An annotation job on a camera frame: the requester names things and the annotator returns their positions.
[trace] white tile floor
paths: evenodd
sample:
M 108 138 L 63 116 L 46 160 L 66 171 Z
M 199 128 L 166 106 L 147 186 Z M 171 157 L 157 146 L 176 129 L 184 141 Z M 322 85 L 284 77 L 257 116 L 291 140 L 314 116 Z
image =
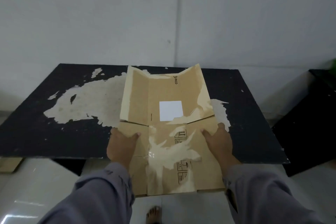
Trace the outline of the white tile floor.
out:
M 84 173 L 103 168 L 103 160 L 88 161 Z M 280 175 L 294 197 L 317 211 L 325 223 L 336 223 L 336 170 L 326 165 L 288 178 L 281 165 L 259 165 Z M 78 179 L 48 159 L 26 159 L 18 172 L 0 175 L 0 223 L 33 224 L 66 197 Z M 187 193 L 135 200 L 131 224 L 145 223 L 146 212 L 155 205 L 163 209 L 163 223 L 233 223 L 223 192 Z

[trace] gray sleeve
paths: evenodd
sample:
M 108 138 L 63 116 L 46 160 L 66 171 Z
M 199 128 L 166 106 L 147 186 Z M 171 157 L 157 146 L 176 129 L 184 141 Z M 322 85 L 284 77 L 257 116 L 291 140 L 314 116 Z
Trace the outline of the gray sleeve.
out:
M 236 224 L 322 223 L 314 211 L 304 208 L 292 196 L 288 186 L 274 173 L 236 165 L 230 167 L 224 183 Z
M 111 163 L 80 178 L 73 192 L 51 209 L 39 224 L 129 223 L 134 195 L 127 170 Z

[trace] hand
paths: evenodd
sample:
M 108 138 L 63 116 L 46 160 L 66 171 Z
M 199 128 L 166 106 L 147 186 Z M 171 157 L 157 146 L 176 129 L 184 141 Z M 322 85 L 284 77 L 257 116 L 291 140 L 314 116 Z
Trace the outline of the hand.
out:
M 213 135 L 210 135 L 210 133 L 205 129 L 201 129 L 201 132 L 205 137 L 209 150 L 217 159 L 223 176 L 226 176 L 229 167 L 241 164 L 232 155 L 231 136 L 225 130 L 225 125 L 223 123 L 218 124 L 218 129 Z
M 117 128 L 112 128 L 106 150 L 107 157 L 112 162 L 122 164 L 128 170 L 140 135 L 141 133 L 135 133 L 131 137 L 126 137 Z

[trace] bare foot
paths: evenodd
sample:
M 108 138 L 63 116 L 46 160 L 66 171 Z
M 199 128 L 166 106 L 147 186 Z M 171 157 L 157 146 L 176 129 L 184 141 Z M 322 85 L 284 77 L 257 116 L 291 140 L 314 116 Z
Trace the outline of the bare foot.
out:
M 161 224 L 161 207 L 154 206 L 146 215 L 146 224 Z

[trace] flattened cardboard box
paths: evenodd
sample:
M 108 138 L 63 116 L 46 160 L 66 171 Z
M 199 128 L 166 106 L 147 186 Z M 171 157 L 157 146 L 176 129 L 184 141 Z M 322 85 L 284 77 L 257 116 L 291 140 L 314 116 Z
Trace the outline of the flattened cardboard box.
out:
M 135 195 L 222 189 L 221 169 L 201 128 L 217 120 L 199 65 L 177 74 L 129 66 L 118 129 L 141 136 L 130 164 Z

